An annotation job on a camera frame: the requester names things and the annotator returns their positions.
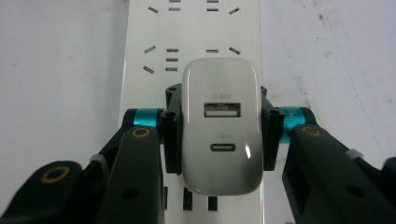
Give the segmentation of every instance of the usb port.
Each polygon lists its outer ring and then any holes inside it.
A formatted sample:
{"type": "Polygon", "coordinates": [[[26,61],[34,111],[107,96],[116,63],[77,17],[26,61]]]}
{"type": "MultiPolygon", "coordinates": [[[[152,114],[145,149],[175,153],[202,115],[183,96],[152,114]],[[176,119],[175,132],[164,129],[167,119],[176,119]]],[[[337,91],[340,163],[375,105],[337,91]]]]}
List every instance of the usb port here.
{"type": "Polygon", "coordinates": [[[235,144],[212,144],[211,151],[235,151],[235,144]]]}
{"type": "Polygon", "coordinates": [[[239,118],[241,117],[241,104],[213,104],[208,103],[205,107],[205,118],[239,118]]]}

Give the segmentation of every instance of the brass screw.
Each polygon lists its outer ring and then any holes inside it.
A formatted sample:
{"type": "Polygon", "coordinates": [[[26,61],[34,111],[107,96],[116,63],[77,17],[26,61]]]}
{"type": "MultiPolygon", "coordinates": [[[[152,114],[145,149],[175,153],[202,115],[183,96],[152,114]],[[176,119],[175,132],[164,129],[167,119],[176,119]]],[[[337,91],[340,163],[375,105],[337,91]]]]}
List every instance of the brass screw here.
{"type": "Polygon", "coordinates": [[[136,138],[142,138],[149,135],[149,129],[147,128],[138,128],[132,132],[132,136],[136,138]]]}
{"type": "Polygon", "coordinates": [[[321,135],[321,131],[314,127],[303,127],[302,130],[312,137],[319,137],[321,135]]]}
{"type": "Polygon", "coordinates": [[[41,182],[44,184],[52,184],[65,178],[70,172],[70,168],[67,166],[57,166],[41,176],[41,182]]]}

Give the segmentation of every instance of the white background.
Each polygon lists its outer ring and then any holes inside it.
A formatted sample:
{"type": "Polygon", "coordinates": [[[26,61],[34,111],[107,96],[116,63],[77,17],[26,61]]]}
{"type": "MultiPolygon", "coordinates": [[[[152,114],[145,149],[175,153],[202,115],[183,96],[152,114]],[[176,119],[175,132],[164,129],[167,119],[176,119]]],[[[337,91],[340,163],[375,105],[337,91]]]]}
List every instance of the white background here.
{"type": "MultiPolygon", "coordinates": [[[[311,106],[378,168],[395,156],[396,2],[260,3],[269,100],[311,106]]],[[[0,211],[33,171],[85,166],[117,130],[127,17],[126,0],[0,1],[0,211]]],[[[267,223],[287,221],[280,173],[264,176],[267,223]]]]}

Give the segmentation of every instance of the charger adapter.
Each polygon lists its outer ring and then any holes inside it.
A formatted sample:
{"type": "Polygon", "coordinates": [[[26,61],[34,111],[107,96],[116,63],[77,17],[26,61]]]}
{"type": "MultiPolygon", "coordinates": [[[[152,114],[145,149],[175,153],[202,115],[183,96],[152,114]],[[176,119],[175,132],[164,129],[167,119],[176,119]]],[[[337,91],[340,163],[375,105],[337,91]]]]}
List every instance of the charger adapter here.
{"type": "Polygon", "coordinates": [[[182,82],[182,169],[189,190],[239,195],[260,185],[259,75],[242,59],[205,58],[187,65],[182,82]]]}

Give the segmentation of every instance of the power strip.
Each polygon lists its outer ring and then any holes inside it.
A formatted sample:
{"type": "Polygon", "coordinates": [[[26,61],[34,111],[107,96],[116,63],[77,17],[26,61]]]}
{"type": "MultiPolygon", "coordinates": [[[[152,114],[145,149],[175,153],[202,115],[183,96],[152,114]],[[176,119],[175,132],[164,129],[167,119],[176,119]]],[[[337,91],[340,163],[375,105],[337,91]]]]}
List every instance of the power strip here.
{"type": "MultiPolygon", "coordinates": [[[[241,58],[260,72],[258,9],[257,0],[131,1],[120,118],[128,108],[165,108],[165,89],[195,59],[241,58]]],[[[215,198],[187,191],[181,175],[163,176],[165,223],[263,223],[263,184],[215,198]]]]}

